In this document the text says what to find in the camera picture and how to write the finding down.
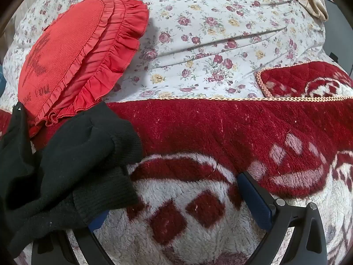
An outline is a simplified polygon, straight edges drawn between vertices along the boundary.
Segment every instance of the metal screw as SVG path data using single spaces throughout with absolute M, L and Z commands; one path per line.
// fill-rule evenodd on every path
M 276 203 L 279 205 L 279 206 L 284 206 L 285 205 L 285 201 L 281 198 L 278 198 L 276 199 Z
M 317 206 L 316 206 L 316 204 L 315 203 L 309 203 L 309 206 L 310 206 L 310 208 L 311 209 L 313 209 L 313 210 L 315 210 L 315 209 L 317 209 Z

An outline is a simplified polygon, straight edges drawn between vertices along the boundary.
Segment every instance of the floral bedsheet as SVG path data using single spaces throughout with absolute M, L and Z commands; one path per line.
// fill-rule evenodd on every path
M 26 55 L 57 16 L 81 0 L 37 0 L 4 61 L 0 108 L 17 102 Z M 141 47 L 106 102 L 165 97 L 261 97 L 264 67 L 331 59 L 324 25 L 296 0 L 143 0 L 150 20 Z

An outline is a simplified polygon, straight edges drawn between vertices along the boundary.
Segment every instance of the red cushion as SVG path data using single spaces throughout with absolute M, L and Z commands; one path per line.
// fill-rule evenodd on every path
M 31 49 L 19 79 L 31 137 L 109 93 L 139 48 L 148 17 L 136 0 L 84 0 L 59 15 Z

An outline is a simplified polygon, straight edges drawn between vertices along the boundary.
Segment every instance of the blue plastic piece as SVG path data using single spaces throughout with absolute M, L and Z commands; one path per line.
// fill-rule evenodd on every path
M 0 97 L 5 91 L 6 80 L 4 75 L 2 74 L 2 65 L 0 65 Z
M 99 215 L 96 219 L 94 219 L 90 225 L 88 225 L 88 228 L 91 232 L 93 232 L 96 229 L 99 229 L 102 227 L 104 220 L 107 218 L 109 213 L 109 210 L 103 212 L 101 215 Z
M 246 202 L 257 225 L 269 232 L 272 228 L 272 212 L 257 192 L 255 187 L 246 178 L 245 174 L 238 175 L 238 188 L 242 198 Z

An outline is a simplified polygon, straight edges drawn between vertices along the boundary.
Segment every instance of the black sweater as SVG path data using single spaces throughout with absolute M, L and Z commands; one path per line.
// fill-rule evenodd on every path
M 13 257 L 59 229 L 87 226 L 105 210 L 137 203 L 125 170 L 141 161 L 132 125 L 105 103 L 70 118 L 32 154 L 18 103 L 0 140 L 0 238 Z

